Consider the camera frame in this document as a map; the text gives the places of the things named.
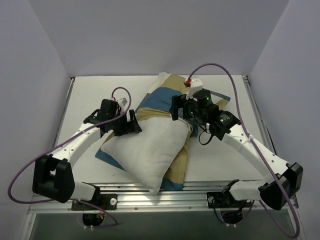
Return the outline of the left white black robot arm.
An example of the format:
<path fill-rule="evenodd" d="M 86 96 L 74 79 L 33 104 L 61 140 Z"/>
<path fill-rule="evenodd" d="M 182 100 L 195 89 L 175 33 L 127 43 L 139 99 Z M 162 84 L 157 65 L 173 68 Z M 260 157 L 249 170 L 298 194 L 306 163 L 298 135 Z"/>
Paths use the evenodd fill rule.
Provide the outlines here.
<path fill-rule="evenodd" d="M 133 109 L 125 111 L 121 101 L 103 99 L 100 108 L 84 119 L 70 141 L 35 161 L 32 191 L 60 203 L 81 200 L 88 209 L 97 209 L 101 203 L 100 188 L 75 181 L 73 167 L 84 152 L 109 131 L 123 136 L 140 133 L 142 129 Z"/>

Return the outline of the blue beige white pillowcase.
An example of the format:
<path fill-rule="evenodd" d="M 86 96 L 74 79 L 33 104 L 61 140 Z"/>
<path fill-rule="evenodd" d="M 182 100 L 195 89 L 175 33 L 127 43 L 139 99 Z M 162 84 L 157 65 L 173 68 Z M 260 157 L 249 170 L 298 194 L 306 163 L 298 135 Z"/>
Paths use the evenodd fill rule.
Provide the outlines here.
<path fill-rule="evenodd" d="M 171 107 L 172 96 L 179 96 L 188 92 L 187 87 L 184 85 L 184 80 L 183 77 L 172 73 L 159 73 L 157 83 L 152 86 L 135 110 L 138 123 L 153 117 L 171 118 L 169 109 Z M 190 125 L 190 138 L 198 136 L 198 125 L 182 118 L 179 120 L 185 121 Z"/>

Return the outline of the white pillow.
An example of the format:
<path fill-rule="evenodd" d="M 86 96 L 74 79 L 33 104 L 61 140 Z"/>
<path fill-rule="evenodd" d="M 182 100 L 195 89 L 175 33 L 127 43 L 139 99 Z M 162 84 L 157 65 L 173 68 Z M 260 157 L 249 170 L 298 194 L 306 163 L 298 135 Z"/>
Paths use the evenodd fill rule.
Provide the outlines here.
<path fill-rule="evenodd" d="M 169 117 L 151 117 L 138 124 L 140 133 L 110 134 L 95 157 L 126 171 L 152 195 L 160 190 L 181 191 L 191 126 Z"/>

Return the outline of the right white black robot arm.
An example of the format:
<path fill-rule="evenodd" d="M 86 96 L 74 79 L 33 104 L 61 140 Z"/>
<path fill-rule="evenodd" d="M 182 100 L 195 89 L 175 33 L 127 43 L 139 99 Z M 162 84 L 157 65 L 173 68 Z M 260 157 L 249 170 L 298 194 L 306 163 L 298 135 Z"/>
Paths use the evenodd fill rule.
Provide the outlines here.
<path fill-rule="evenodd" d="M 251 134 L 241 121 L 229 111 L 219 109 L 211 93 L 202 89 L 193 98 L 186 94 L 171 98 L 169 113 L 174 121 L 182 112 L 184 120 L 193 120 L 209 131 L 210 136 L 228 144 L 240 153 L 262 175 L 262 180 L 233 180 L 222 193 L 223 203 L 234 206 L 239 201 L 262 201 L 273 210 L 281 210 L 288 199 L 301 187 L 303 168 L 276 156 Z"/>

